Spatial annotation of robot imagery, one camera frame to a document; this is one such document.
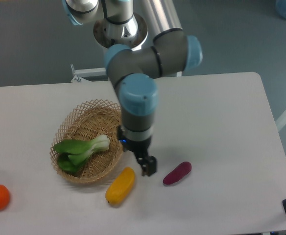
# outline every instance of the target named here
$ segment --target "yellow mango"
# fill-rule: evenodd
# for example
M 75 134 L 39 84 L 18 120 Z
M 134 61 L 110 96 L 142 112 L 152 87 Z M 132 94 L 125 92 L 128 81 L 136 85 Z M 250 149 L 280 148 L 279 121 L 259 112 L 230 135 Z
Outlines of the yellow mango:
M 131 191 L 134 181 L 134 170 L 126 167 L 107 189 L 105 197 L 108 203 L 117 205 L 122 202 Z

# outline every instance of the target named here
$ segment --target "metal bracket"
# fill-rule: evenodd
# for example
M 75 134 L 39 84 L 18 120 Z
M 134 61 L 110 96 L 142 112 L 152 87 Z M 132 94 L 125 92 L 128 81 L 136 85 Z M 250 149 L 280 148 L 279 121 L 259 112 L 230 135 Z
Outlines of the metal bracket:
M 97 76 L 106 76 L 105 68 L 96 68 L 96 69 L 86 69 L 86 70 L 75 70 L 73 64 L 70 64 L 73 79 L 71 82 L 90 82 L 84 77 L 97 77 Z

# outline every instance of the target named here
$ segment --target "purple sweet potato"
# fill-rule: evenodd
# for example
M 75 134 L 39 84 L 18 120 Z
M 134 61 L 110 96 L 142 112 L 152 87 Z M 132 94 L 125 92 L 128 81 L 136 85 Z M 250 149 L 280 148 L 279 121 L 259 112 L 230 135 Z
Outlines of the purple sweet potato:
M 163 180 L 164 185 L 172 185 L 183 177 L 185 177 L 192 170 L 192 165 L 189 162 L 179 164 L 171 173 L 169 173 Z

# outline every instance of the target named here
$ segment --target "wicker basket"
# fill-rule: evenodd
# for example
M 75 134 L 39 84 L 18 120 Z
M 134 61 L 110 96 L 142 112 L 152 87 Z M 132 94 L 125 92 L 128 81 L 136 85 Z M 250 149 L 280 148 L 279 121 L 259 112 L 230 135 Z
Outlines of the wicker basket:
M 57 173 L 72 183 L 86 184 L 96 182 L 111 172 L 123 153 L 116 135 L 120 120 L 120 106 L 108 100 L 92 100 L 77 106 L 60 126 L 50 149 L 51 164 Z M 53 149 L 56 143 L 64 139 L 89 141 L 100 134 L 110 139 L 109 150 L 93 154 L 73 175 L 58 167 L 59 154 Z

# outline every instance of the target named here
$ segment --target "gray floor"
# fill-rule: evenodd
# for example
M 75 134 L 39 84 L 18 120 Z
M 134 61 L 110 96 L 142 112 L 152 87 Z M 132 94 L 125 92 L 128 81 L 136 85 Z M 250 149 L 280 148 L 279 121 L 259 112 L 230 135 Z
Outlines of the gray floor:
M 201 66 L 184 75 L 257 72 L 277 119 L 286 109 L 286 20 L 275 1 L 174 2 L 185 32 L 203 47 Z M 0 86 L 66 83 L 70 63 L 76 69 L 103 67 L 92 29 L 72 26 L 60 0 L 0 2 Z M 286 127 L 281 139 L 286 152 Z

